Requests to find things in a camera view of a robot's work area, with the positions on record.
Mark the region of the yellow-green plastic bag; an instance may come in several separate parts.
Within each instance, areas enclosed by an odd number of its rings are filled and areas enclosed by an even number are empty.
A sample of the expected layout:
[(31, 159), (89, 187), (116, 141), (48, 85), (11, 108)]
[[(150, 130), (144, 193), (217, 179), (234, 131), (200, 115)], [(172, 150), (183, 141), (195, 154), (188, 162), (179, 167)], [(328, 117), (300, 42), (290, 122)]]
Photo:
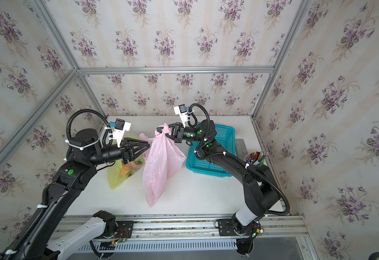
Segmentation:
[(129, 179), (145, 164), (145, 155), (140, 155), (136, 160), (124, 164), (122, 160), (116, 161), (114, 166), (107, 170), (108, 186), (111, 190), (118, 188), (123, 182)]

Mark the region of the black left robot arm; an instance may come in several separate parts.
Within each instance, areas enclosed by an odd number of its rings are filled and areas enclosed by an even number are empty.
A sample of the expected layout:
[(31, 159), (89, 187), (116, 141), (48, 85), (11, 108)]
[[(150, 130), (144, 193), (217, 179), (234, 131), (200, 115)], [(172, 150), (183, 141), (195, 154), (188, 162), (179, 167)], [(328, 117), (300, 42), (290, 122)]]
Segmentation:
[[(103, 139), (92, 128), (71, 135), (76, 117), (90, 113), (105, 124)], [(147, 141), (125, 138), (130, 123), (122, 119), (108, 122), (93, 109), (81, 109), (72, 114), (66, 126), (69, 145), (65, 163), (42, 193), (42, 201), (17, 238), (0, 253), (0, 260), (65, 260), (87, 242), (99, 236), (113, 237), (118, 229), (116, 218), (107, 211), (99, 211), (90, 221), (60, 240), (50, 241), (59, 222), (75, 199), (85, 190), (91, 179), (116, 161), (124, 164), (135, 161), (150, 148)]]

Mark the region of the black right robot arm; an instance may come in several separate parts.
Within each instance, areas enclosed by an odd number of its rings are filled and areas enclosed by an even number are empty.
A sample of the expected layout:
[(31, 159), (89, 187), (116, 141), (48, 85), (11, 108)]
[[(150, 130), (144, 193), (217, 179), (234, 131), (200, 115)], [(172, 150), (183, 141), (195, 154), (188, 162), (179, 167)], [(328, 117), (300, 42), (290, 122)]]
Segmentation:
[(174, 107), (181, 122), (172, 123), (167, 138), (187, 145), (197, 142), (194, 156), (217, 165), (235, 177), (243, 186), (245, 205), (232, 216), (232, 225), (238, 233), (253, 225), (268, 214), (287, 216), (290, 204), (286, 195), (277, 186), (270, 169), (241, 160), (228, 152), (216, 141), (216, 127), (207, 110), (200, 104)]

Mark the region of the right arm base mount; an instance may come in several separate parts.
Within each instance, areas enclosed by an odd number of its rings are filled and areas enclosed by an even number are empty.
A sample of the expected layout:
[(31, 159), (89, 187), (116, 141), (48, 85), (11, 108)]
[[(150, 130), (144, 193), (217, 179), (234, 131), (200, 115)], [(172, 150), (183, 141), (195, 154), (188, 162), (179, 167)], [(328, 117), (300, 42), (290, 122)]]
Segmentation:
[(259, 221), (252, 221), (247, 226), (242, 226), (236, 218), (218, 219), (214, 222), (221, 237), (236, 236), (236, 252), (241, 256), (249, 256), (253, 251), (254, 240), (264, 234)]

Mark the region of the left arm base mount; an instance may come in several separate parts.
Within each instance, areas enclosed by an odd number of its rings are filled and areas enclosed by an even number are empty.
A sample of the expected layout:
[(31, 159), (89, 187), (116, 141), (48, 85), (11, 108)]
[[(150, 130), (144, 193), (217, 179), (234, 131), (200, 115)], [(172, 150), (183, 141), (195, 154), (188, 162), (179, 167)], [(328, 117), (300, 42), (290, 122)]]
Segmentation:
[(109, 224), (102, 235), (92, 240), (93, 247), (97, 252), (114, 252), (116, 247), (132, 237), (133, 221), (116, 221)]

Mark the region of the pink plastic bag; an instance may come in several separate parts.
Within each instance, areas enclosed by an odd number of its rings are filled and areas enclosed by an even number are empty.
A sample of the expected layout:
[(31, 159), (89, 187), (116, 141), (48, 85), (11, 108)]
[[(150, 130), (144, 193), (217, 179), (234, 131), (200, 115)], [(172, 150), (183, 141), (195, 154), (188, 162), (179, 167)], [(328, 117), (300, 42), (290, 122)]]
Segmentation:
[(153, 207), (166, 189), (166, 184), (186, 161), (186, 156), (166, 137), (172, 134), (170, 127), (164, 124), (160, 132), (156, 131), (155, 137), (149, 138), (143, 133), (140, 139), (150, 144), (150, 149), (144, 153), (145, 165), (142, 176), (142, 184), (146, 192), (148, 206)]

